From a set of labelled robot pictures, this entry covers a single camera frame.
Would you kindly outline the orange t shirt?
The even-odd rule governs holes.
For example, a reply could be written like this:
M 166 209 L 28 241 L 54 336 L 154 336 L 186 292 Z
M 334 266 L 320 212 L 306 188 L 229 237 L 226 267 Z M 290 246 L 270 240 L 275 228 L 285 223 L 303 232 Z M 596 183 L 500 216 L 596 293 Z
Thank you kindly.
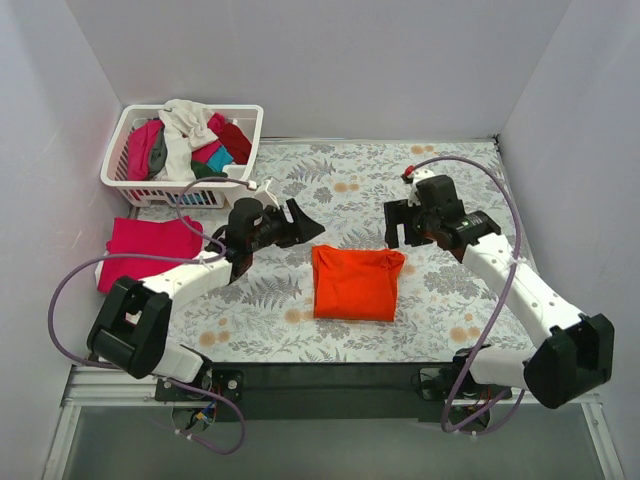
M 314 316 L 320 319 L 392 322 L 405 256 L 397 251 L 311 249 Z

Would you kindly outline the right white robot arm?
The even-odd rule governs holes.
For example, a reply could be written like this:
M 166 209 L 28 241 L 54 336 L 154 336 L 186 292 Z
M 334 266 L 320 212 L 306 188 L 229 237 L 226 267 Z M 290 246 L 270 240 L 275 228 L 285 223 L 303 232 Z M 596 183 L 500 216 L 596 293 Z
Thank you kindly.
M 615 329 L 606 316 L 585 314 L 520 263 L 489 215 L 465 211 L 449 176 L 408 171 L 402 179 L 408 198 L 384 205 L 387 246 L 434 243 L 451 253 L 504 298 L 534 346 L 530 353 L 489 344 L 477 354 L 459 351 L 452 383 L 460 395 L 475 397 L 488 385 L 515 387 L 556 409 L 611 379 Z

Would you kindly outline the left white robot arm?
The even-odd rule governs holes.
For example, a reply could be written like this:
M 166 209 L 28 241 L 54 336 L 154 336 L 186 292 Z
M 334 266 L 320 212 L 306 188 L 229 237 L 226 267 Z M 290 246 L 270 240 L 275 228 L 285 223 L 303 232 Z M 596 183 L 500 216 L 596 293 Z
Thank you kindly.
M 116 280 L 87 346 L 136 379 L 172 378 L 188 398 L 203 399 L 212 390 L 213 377 L 204 369 L 204 356 L 168 340 L 172 314 L 239 279 L 251 267 L 255 252 L 272 245 L 284 249 L 304 244 L 324 232 L 325 227 L 293 199 L 285 207 L 240 199 L 214 234 L 221 244 L 207 245 L 193 263 L 142 280 L 127 276 Z

